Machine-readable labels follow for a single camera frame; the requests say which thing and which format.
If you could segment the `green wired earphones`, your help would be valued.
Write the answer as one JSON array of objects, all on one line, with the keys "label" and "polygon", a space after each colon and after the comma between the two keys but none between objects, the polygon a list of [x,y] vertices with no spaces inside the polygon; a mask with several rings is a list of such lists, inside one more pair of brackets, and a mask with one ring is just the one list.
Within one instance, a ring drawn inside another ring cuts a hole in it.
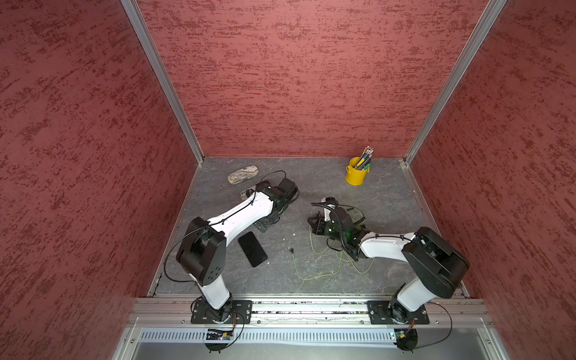
[{"label": "green wired earphones", "polygon": [[318,256],[313,262],[297,260],[295,248],[288,248],[292,257],[295,275],[300,281],[314,281],[337,275],[341,272],[343,266],[349,266],[358,275],[365,275],[369,273],[374,264],[374,259],[372,259],[369,261],[367,268],[361,269],[358,266],[358,262],[345,250],[338,250],[328,245],[323,250],[316,250],[314,245],[311,244],[310,249],[313,254]]},{"label": "green wired earphones", "polygon": [[[368,234],[368,229],[364,225],[365,216],[364,214],[355,207],[355,209],[349,210],[349,214],[352,216],[354,221],[360,221],[360,242],[364,235]],[[342,245],[339,241],[332,240],[326,235],[321,235],[326,237],[326,244],[331,248],[336,248],[338,250],[342,249],[346,251],[354,260],[358,260],[362,255],[360,254],[360,244],[359,245]]]}]

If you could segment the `purple-edged smartphone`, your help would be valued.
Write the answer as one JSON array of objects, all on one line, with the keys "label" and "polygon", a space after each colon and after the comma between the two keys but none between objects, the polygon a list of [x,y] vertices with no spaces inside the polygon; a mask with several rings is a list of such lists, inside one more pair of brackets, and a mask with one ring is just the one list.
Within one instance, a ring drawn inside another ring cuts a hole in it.
[{"label": "purple-edged smartphone", "polygon": [[252,232],[248,232],[242,235],[238,239],[238,243],[243,250],[244,255],[247,257],[248,262],[253,268],[258,267],[267,261],[268,256],[266,252],[264,251],[257,237]]}]

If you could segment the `blue-edged smartphone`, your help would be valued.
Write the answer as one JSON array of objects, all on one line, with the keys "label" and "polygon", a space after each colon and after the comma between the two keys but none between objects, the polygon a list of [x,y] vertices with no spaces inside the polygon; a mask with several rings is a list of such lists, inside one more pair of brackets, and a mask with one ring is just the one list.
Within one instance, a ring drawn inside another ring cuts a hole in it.
[{"label": "blue-edged smartphone", "polygon": [[274,217],[274,218],[269,218],[269,217],[263,217],[259,220],[257,220],[256,222],[253,223],[253,225],[261,232],[261,233],[265,233],[272,225],[276,224],[277,222],[279,222],[280,218],[279,217]]}]

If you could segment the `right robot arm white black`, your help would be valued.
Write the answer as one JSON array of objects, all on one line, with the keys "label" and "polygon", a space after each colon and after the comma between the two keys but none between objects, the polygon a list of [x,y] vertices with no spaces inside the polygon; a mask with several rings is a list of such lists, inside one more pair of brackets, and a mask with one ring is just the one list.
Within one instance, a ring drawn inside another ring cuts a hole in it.
[{"label": "right robot arm white black", "polygon": [[384,258],[410,265],[415,278],[394,293],[383,311],[393,323],[412,322],[432,299],[450,299],[470,268],[469,260],[429,227],[406,234],[379,234],[363,224],[364,216],[353,220],[349,210],[354,206],[340,204],[333,197],[311,205],[324,211],[307,219],[311,232],[337,242],[350,261]]}]

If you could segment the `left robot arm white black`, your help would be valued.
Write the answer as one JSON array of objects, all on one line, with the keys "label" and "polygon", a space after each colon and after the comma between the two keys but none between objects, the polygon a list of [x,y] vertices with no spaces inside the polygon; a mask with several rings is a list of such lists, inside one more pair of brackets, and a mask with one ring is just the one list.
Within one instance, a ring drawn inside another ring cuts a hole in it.
[{"label": "left robot arm white black", "polygon": [[233,315],[233,296],[221,276],[227,246],[253,224],[266,231],[279,221],[298,193],[288,178],[276,186],[262,180],[249,198],[225,213],[190,222],[175,258],[198,286],[202,305],[213,323],[225,323]]}]

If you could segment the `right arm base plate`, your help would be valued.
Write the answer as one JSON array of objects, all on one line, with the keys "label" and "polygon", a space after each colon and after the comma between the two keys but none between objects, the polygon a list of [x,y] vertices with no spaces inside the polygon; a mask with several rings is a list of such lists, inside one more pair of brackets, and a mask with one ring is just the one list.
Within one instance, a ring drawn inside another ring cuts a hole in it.
[{"label": "right arm base plate", "polygon": [[418,310],[407,310],[398,301],[368,301],[367,313],[372,325],[429,325],[425,306]]}]

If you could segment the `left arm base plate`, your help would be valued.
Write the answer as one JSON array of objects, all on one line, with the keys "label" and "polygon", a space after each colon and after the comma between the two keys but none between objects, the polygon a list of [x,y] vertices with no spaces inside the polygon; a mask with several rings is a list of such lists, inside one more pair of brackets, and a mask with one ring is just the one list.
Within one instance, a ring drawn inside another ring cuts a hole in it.
[{"label": "left arm base plate", "polygon": [[190,306],[190,323],[194,325],[246,325],[251,321],[253,302],[250,300],[229,300],[222,309],[211,307],[203,298]]}]

